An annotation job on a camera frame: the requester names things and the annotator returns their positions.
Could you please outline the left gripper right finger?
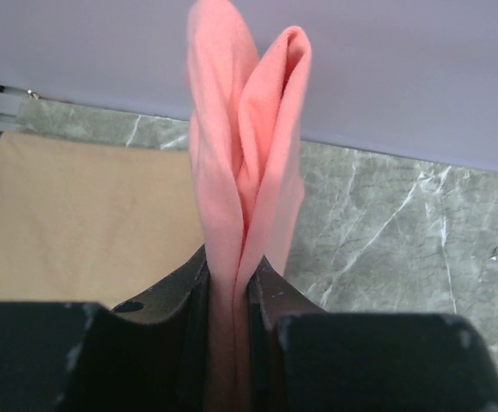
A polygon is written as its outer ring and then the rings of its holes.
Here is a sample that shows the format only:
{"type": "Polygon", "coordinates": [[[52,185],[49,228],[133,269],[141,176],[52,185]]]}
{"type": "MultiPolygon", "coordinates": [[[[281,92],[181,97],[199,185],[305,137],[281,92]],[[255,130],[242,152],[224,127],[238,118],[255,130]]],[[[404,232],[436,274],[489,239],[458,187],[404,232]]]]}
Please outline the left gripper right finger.
{"type": "Polygon", "coordinates": [[[497,367],[465,318],[327,312],[267,260],[247,293],[257,411],[498,411],[497,367]]]}

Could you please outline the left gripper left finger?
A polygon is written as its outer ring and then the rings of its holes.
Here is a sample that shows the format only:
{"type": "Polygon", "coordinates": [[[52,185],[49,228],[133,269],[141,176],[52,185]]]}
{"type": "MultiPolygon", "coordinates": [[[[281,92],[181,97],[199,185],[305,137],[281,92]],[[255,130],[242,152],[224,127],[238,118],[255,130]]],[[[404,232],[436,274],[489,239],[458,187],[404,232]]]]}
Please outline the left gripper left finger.
{"type": "Polygon", "coordinates": [[[199,411],[208,290],[199,249],[113,309],[0,302],[0,411],[199,411]]]}

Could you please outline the pink t shirt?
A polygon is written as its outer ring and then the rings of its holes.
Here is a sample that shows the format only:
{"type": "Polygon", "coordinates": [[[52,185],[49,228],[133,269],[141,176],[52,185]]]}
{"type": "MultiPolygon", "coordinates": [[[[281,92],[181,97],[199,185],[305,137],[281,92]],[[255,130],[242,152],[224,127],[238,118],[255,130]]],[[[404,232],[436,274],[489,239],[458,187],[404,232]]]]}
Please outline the pink t shirt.
{"type": "Polygon", "coordinates": [[[210,271],[204,407],[252,407],[246,287],[267,259],[283,273],[304,185],[300,117],[311,69],[305,32],[259,54],[229,1],[198,1],[187,28],[191,171],[210,271]]]}

